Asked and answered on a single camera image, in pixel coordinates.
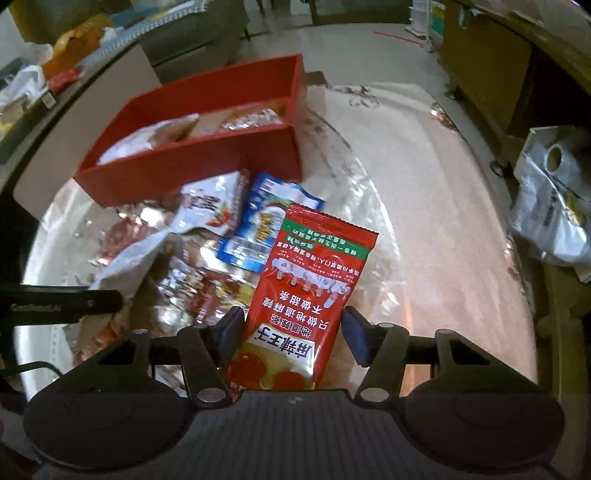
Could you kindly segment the wooden tv cabinet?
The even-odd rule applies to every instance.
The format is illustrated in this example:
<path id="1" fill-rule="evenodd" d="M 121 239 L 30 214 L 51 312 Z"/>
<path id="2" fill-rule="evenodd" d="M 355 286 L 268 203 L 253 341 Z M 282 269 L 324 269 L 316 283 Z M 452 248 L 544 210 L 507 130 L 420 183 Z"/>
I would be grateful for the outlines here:
<path id="1" fill-rule="evenodd" d="M 534 127 L 590 128 L 590 20 L 561 1 L 449 1 L 439 55 L 503 166 Z"/>

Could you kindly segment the brown orange snack pack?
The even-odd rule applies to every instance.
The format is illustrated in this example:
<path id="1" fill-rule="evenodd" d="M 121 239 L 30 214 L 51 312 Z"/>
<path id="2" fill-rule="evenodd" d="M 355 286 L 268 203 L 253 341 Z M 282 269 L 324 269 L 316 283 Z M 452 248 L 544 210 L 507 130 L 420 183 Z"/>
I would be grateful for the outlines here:
<path id="1" fill-rule="evenodd" d="M 283 121 L 280 115 L 273 108 L 256 107 L 232 113 L 228 119 L 221 123 L 222 130 L 242 131 L 252 128 L 266 127 L 272 125 L 281 125 Z"/>

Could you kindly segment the grey green sofa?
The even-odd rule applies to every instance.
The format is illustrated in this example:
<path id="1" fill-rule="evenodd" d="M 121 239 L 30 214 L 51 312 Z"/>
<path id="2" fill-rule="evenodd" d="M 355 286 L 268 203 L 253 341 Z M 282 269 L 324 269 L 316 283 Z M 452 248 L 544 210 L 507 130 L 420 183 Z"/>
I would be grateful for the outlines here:
<path id="1" fill-rule="evenodd" d="M 249 16 L 242 1 L 207 1 L 204 11 L 177 14 L 139 43 L 163 84 L 235 63 Z"/>

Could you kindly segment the blue coconut snack pack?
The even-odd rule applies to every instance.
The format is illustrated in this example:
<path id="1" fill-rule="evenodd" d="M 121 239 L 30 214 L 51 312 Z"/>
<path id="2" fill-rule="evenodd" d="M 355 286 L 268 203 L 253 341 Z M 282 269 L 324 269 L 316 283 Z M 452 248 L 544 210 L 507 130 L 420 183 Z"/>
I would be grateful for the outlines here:
<path id="1" fill-rule="evenodd" d="M 259 174 L 245 199 L 235 234 L 219 241 L 216 258 L 231 266 L 262 273 L 292 203 L 322 210 L 325 201 L 305 191 L 300 184 Z"/>

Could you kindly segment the red cardboard box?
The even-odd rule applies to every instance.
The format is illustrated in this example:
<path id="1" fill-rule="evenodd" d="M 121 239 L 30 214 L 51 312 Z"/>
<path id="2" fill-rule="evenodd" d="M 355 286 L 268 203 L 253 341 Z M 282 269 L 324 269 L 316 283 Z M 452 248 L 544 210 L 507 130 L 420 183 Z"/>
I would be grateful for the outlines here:
<path id="1" fill-rule="evenodd" d="M 222 131 L 106 165 L 98 162 L 109 147 L 142 127 L 266 101 L 283 103 L 279 124 Z M 100 134 L 73 178 L 102 207 L 156 199 L 187 183 L 240 169 L 300 182 L 304 178 L 300 141 L 305 117 L 307 79 L 301 55 L 211 70 L 132 98 Z"/>

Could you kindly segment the orange plastic basket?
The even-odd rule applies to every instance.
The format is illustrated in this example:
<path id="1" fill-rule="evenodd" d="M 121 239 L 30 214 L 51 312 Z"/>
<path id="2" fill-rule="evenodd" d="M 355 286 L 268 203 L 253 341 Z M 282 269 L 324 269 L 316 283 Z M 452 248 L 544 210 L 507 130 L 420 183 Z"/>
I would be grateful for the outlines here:
<path id="1" fill-rule="evenodd" d="M 64 33 L 53 46 L 52 58 L 42 65 L 45 77 L 50 79 L 73 69 L 99 48 L 103 33 L 102 28 L 83 25 Z"/>

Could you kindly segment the white plastic bag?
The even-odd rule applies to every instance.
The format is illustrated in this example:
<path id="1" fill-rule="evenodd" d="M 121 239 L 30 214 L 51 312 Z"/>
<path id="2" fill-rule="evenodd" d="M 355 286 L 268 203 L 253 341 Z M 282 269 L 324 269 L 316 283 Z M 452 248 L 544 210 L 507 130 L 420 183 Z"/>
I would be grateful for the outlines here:
<path id="1" fill-rule="evenodd" d="M 43 69 L 29 65 L 21 69 L 8 85 L 1 89 L 0 106 L 4 109 L 17 100 L 36 101 L 47 91 Z"/>

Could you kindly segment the silver foil bag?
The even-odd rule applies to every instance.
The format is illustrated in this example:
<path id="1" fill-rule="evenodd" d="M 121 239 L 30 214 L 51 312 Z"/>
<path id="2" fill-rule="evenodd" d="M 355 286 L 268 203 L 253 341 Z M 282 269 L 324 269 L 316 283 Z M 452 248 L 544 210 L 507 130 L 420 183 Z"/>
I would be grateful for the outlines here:
<path id="1" fill-rule="evenodd" d="M 514 167 L 509 225 L 532 255 L 590 282 L 590 136 L 572 126 L 533 128 Z"/>

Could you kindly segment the grey coffee table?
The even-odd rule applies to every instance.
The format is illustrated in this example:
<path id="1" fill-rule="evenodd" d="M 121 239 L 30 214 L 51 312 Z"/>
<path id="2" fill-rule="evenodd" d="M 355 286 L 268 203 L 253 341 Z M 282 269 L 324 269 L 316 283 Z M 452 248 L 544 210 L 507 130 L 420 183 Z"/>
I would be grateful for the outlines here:
<path id="1" fill-rule="evenodd" d="M 1 141 L 1 195 L 39 220 L 119 110 L 159 85 L 134 42 L 52 96 L 52 107 L 38 101 Z"/>

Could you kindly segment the white hawthorn snack pack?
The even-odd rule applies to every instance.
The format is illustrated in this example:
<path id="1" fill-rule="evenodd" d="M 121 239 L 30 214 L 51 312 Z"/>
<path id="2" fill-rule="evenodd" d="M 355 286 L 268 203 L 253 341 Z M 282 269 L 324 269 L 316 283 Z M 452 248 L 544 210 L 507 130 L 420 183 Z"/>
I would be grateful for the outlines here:
<path id="1" fill-rule="evenodd" d="M 249 172 L 235 170 L 186 184 L 171 229 L 185 234 L 205 229 L 221 237 L 235 233 L 249 189 Z"/>

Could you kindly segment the white blue striped snack pack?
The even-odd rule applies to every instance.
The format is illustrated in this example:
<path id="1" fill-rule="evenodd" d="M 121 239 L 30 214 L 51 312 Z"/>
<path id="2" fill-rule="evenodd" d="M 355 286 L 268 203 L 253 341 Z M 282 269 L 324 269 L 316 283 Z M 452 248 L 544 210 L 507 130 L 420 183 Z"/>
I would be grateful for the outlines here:
<path id="1" fill-rule="evenodd" d="M 198 114 L 190 114 L 142 127 L 111 145 L 100 156 L 97 164 L 105 165 L 182 140 L 198 119 Z"/>

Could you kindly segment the large white snack bag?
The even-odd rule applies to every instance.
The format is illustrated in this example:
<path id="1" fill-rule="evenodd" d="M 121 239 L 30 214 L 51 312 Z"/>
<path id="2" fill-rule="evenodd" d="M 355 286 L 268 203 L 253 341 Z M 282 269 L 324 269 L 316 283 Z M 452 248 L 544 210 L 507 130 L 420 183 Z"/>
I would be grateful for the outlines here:
<path id="1" fill-rule="evenodd" d="M 117 291 L 126 302 L 134 297 L 160 254 L 176 254 L 181 248 L 181 236 L 171 230 L 151 234 L 122 250 L 96 278 L 90 289 Z"/>

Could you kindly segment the red packet on table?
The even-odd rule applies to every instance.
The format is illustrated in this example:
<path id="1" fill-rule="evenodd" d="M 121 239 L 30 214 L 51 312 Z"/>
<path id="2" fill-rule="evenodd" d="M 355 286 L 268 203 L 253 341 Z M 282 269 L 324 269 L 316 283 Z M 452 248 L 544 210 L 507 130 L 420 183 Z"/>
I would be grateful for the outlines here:
<path id="1" fill-rule="evenodd" d="M 52 93 L 59 93 L 73 84 L 79 78 L 79 73 L 75 68 L 60 72 L 47 81 L 47 88 Z"/>

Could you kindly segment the silver red nut pack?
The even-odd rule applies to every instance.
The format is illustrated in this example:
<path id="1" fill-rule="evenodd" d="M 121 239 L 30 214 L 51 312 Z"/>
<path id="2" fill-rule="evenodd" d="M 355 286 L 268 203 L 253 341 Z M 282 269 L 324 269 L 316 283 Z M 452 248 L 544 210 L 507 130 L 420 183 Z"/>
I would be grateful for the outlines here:
<path id="1" fill-rule="evenodd" d="M 246 309 L 254 287 L 228 273 L 190 266 L 176 256 L 169 258 L 155 285 L 166 305 L 183 313 L 193 324 L 212 326 L 233 307 Z"/>

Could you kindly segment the red spicy strip pack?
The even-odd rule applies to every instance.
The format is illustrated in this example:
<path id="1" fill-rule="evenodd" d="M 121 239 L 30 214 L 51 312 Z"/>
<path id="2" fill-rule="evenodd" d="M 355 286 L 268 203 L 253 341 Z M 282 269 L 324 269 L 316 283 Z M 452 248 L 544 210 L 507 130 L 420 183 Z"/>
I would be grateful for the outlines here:
<path id="1" fill-rule="evenodd" d="M 252 296 L 242 342 L 224 368 L 231 390 L 311 390 L 322 382 L 374 231 L 294 204 Z"/>

